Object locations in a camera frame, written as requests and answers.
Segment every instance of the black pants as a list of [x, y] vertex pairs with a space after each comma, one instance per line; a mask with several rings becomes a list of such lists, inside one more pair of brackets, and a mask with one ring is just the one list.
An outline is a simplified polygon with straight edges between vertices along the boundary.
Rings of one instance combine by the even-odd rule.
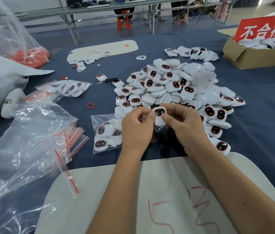
[[117, 10], [114, 10], [114, 12], [115, 12], [116, 15], [120, 15], [122, 10], [127, 10], [130, 13], [133, 13], [134, 12], [134, 7], [126, 8], [126, 9], [117, 9]]
[[[185, 6], [187, 4], [187, 1], [176, 1], [176, 2], [171, 2], [171, 7], [179, 7], [179, 6]], [[180, 14], [181, 18], [183, 18], [186, 14], [186, 9], [178, 9], [178, 10], [173, 10], [172, 11], [172, 16], [175, 17], [178, 14]]]

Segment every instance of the red ring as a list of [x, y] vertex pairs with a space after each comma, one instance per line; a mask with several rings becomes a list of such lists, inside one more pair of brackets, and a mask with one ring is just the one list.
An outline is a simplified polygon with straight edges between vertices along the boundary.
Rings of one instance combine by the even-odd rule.
[[87, 107], [88, 107], [88, 108], [94, 108], [94, 103], [88, 103], [88, 104], [87, 104]]

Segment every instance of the hand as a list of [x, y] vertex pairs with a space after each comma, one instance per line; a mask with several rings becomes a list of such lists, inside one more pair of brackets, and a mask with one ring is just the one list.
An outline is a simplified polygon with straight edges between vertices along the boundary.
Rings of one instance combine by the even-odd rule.
[[195, 159], [197, 148], [212, 145], [209, 141], [200, 114], [192, 108], [170, 103], [160, 105], [167, 109], [162, 114], [163, 121], [175, 131], [181, 145], [188, 156]]
[[[139, 118], [146, 117], [144, 123]], [[134, 154], [141, 159], [153, 135], [155, 112], [145, 107], [137, 107], [122, 121], [122, 153]]]

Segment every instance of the person's left hand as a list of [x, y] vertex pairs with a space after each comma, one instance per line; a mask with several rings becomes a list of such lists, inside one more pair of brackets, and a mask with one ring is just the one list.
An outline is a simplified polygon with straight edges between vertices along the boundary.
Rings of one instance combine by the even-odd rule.
[[[139, 121], [147, 115], [144, 123]], [[136, 155], [141, 159], [153, 135], [155, 112], [145, 107], [137, 107], [122, 121], [122, 153]]]

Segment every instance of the sign with chinese characters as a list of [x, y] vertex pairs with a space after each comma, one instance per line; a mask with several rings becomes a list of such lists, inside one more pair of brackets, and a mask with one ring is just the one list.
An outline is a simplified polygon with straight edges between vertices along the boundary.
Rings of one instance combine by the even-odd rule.
[[275, 37], [275, 15], [242, 19], [234, 40]]

